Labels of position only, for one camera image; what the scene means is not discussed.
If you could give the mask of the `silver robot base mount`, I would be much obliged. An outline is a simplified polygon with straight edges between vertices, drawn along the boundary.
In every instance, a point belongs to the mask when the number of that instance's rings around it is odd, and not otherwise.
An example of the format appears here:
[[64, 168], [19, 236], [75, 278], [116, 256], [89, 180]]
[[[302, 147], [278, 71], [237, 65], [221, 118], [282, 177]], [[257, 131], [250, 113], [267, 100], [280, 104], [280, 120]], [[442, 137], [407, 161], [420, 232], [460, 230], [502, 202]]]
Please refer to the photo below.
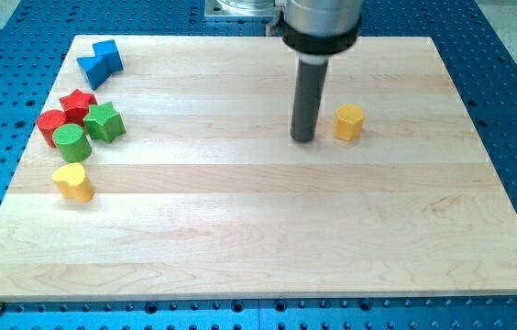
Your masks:
[[286, 0], [205, 0], [206, 19], [273, 17]]

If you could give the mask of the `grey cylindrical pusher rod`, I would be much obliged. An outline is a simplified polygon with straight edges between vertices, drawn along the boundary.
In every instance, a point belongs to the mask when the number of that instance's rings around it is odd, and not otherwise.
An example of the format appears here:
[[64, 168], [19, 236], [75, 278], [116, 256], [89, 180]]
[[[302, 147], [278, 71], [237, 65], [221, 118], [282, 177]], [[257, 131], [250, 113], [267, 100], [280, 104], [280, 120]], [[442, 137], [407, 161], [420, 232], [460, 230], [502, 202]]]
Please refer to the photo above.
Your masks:
[[297, 142], [314, 139], [327, 65], [328, 59], [299, 60], [290, 128]]

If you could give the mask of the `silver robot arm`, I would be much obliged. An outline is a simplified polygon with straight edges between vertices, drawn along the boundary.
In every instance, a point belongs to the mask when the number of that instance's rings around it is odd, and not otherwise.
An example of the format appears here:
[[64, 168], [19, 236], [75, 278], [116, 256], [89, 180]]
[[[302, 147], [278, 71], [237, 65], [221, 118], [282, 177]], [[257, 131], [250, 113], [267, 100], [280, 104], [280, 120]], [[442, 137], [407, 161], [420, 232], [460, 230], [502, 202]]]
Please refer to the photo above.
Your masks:
[[329, 59], [350, 49], [362, 25], [363, 0], [289, 0], [280, 19], [282, 41], [298, 55], [290, 135], [314, 139]]

